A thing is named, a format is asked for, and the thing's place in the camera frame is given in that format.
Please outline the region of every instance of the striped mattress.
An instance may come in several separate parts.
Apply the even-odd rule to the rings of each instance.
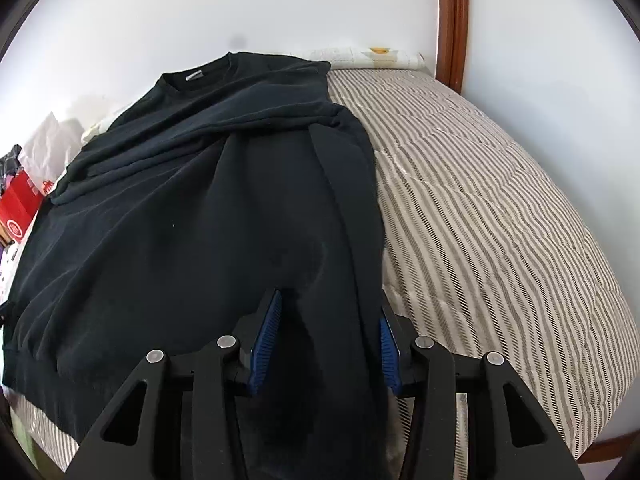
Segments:
[[[340,70],[328,81],[376,153],[393,308],[450,351],[504,354],[579,456],[630,387],[640,352],[618,283],[577,212],[516,142],[427,74]],[[66,469],[78,445],[22,396],[10,403]],[[411,406],[390,406],[397,472]],[[459,479],[466,442],[459,396]]]

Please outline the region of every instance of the bed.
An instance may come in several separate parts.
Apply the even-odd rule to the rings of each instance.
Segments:
[[[638,332],[602,252],[573,207],[507,133],[458,94],[468,0],[440,0],[435,77],[340,70],[330,96],[366,128],[386,227],[383,284],[421,335],[474,357],[502,352],[577,458],[640,364]],[[0,301],[20,246],[0,264]],[[8,392],[37,444],[66,469],[78,444]],[[411,406],[390,399],[387,449],[398,470]],[[466,478],[458,399],[456,478]]]

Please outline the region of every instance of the metal screw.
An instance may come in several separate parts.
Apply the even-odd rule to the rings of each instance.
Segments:
[[[425,335],[419,335],[417,338],[415,338],[415,345],[419,348],[429,349],[432,348],[434,344],[435,343],[433,342],[433,339]]]
[[[152,350],[146,355],[146,360],[151,364],[162,361],[164,357],[164,352],[162,350]]]
[[[218,338],[218,346],[220,348],[231,348],[236,344],[236,338],[232,335],[223,335]]]
[[[496,366],[500,366],[504,363],[504,357],[502,357],[502,354],[498,354],[498,352],[489,352],[486,355],[486,360]]]

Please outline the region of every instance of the mattress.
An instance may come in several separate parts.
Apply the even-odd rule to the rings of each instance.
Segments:
[[[589,230],[516,142],[429,75],[340,70],[328,81],[332,100],[359,118],[375,150],[383,286],[395,311],[452,352],[503,353],[579,456],[640,362],[636,325]],[[10,282],[0,277],[0,299],[3,278]],[[23,396],[8,398],[65,470],[78,444]],[[411,408],[390,397],[387,454],[396,470]],[[460,479],[466,442],[458,396]]]

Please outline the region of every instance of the white plastic bag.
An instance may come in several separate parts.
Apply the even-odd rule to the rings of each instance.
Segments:
[[[80,152],[82,131],[77,120],[59,123],[51,113],[25,142],[18,160],[42,194],[51,192],[66,166]]]

